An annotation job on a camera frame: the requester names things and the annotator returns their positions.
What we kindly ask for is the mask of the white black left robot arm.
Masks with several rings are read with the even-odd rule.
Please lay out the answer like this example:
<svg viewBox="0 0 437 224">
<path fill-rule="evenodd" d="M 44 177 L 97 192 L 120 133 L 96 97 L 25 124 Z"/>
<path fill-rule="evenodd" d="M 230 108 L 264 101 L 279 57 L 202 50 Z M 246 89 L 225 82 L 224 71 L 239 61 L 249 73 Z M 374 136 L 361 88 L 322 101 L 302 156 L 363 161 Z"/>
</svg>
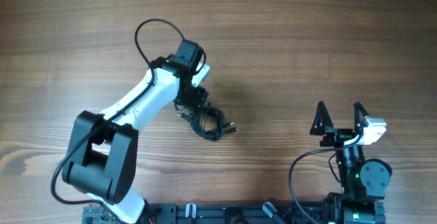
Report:
<svg viewBox="0 0 437 224">
<path fill-rule="evenodd" d="M 196 109 L 208 95 L 200 82 L 209 72 L 200 45 L 181 41 L 176 53 L 151 61 L 140 83 L 100 113 L 75 119 L 62 180 L 91 197 L 118 223 L 137 223 L 148 204 L 132 186 L 141 131 L 168 103 Z"/>
</svg>

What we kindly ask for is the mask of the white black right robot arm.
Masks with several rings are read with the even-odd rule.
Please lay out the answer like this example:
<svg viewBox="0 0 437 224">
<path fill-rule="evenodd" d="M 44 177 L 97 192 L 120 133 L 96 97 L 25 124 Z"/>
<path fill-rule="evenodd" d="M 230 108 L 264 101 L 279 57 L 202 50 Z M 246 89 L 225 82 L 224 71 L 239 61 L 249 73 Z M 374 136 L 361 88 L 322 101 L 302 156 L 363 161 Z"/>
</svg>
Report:
<svg viewBox="0 0 437 224">
<path fill-rule="evenodd" d="M 361 103 L 354 104 L 354 128 L 335 128 L 325 104 L 320 101 L 310 134 L 322 136 L 322 147 L 335 148 L 341 193 L 329 193 L 320 213 L 310 213 L 318 223 L 386 223 L 385 191 L 392 168 L 383 160 L 366 159 L 363 147 L 375 143 L 386 132 L 386 121 L 371 116 Z"/>
</svg>

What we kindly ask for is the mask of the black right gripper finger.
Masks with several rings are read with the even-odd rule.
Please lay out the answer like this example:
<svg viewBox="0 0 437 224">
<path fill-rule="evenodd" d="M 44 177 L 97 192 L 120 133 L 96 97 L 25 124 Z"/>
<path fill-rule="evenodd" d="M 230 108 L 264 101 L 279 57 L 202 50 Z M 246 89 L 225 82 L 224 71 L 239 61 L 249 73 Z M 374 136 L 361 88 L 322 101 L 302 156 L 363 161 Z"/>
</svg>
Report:
<svg viewBox="0 0 437 224">
<path fill-rule="evenodd" d="M 334 125 L 323 101 L 318 102 L 315 119 L 310 129 L 311 135 L 327 135 L 334 132 Z"/>
<path fill-rule="evenodd" d="M 355 102 L 353 106 L 354 106 L 354 129 L 359 130 L 359 127 L 361 126 L 361 117 L 366 117 L 369 114 L 360 102 Z"/>
</svg>

